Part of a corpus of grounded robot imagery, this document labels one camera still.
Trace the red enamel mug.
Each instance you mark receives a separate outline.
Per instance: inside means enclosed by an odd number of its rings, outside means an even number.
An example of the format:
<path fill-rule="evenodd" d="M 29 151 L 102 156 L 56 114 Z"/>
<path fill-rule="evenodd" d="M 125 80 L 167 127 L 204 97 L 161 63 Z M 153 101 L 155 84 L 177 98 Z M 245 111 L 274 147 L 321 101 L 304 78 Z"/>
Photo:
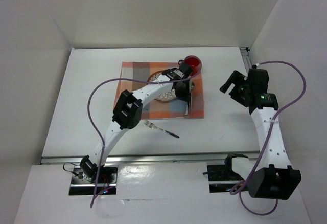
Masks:
<path fill-rule="evenodd" d="M 202 68 L 201 60 L 194 55 L 189 55 L 178 61 L 178 69 L 184 74 L 184 79 L 198 75 Z"/>

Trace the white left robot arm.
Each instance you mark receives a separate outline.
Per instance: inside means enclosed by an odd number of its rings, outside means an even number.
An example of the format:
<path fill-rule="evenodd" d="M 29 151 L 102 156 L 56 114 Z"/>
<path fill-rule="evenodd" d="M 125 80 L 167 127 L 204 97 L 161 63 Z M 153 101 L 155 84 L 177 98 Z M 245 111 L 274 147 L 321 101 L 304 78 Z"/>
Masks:
<path fill-rule="evenodd" d="M 179 84 L 185 84 L 201 71 L 202 64 L 191 65 L 182 61 L 178 68 L 166 69 L 152 82 L 129 79 L 114 78 L 100 83 L 91 92 L 87 103 L 88 118 L 100 136 L 101 142 L 94 152 L 84 156 L 80 163 L 83 177 L 90 183 L 96 183 L 101 176 L 101 167 L 104 166 L 106 157 L 113 150 L 120 138 L 130 129 L 133 129 L 141 120 L 143 108 L 156 97 L 169 92 Z M 113 116 L 105 135 L 102 135 L 95 125 L 90 112 L 92 97 L 103 85 L 113 81 L 131 81 L 144 83 L 145 86 L 133 92 L 124 90 L 121 92 L 113 109 Z"/>

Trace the floral patterned ceramic plate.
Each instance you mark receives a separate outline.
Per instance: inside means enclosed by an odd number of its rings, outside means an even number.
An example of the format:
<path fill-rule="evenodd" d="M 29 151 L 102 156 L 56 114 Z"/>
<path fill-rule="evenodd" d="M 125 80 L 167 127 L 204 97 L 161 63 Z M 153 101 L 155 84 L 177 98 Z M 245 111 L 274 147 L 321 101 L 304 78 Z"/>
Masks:
<path fill-rule="evenodd" d="M 148 82 L 153 82 L 155 81 L 160 75 L 161 75 L 162 71 L 157 71 L 152 73 L 149 78 L 148 78 Z M 165 92 L 163 94 L 161 94 L 160 96 L 155 98 L 158 101 L 162 101 L 162 102 L 168 102 L 168 101 L 172 101 L 174 99 L 176 99 L 176 93 L 175 93 L 175 89 L 171 89 L 168 92 Z"/>

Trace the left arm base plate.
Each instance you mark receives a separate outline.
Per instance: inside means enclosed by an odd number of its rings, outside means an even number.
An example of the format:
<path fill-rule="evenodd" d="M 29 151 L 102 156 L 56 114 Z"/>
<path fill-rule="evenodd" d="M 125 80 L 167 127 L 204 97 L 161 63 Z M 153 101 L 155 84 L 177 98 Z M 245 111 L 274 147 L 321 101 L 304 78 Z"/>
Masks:
<path fill-rule="evenodd" d="M 74 166 L 68 170 L 72 174 L 69 187 L 69 196 L 88 196 L 93 195 L 95 186 L 96 194 L 116 195 L 116 183 L 118 178 L 118 167 L 105 166 L 100 170 L 100 176 L 96 184 L 96 174 L 89 178 L 82 169 Z"/>

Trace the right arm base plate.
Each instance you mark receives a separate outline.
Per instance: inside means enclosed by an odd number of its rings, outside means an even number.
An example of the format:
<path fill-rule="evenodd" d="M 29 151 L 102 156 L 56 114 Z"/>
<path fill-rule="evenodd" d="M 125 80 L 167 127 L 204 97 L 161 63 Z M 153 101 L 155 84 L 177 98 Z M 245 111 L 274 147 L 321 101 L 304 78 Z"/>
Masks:
<path fill-rule="evenodd" d="M 229 192 L 235 184 L 244 181 L 242 176 L 232 171 L 231 164 L 210 163 L 203 175 L 208 178 L 210 193 Z"/>

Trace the silver spoon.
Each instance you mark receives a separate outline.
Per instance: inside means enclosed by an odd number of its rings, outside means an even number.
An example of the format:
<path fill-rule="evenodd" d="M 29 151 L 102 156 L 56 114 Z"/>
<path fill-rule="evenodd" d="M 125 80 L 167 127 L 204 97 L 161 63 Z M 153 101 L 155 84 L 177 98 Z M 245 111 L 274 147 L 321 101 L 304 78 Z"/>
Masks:
<path fill-rule="evenodd" d="M 195 89 L 195 84 L 193 82 L 190 82 L 190 92 Z"/>

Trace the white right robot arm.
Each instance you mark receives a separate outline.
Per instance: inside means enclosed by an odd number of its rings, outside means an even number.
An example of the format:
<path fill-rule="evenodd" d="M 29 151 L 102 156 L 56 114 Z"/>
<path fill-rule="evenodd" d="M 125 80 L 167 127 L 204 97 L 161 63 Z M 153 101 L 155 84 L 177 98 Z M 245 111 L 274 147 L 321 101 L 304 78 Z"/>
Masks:
<path fill-rule="evenodd" d="M 247 76 L 233 71 L 220 87 L 225 93 L 234 86 L 229 95 L 249 109 L 260 147 L 256 163 L 243 154 L 229 154 L 223 173 L 228 179 L 239 175 L 252 198 L 288 200 L 301 181 L 301 173 L 293 169 L 287 156 L 279 126 L 277 98 L 267 92 L 268 82 L 266 70 L 251 68 Z"/>

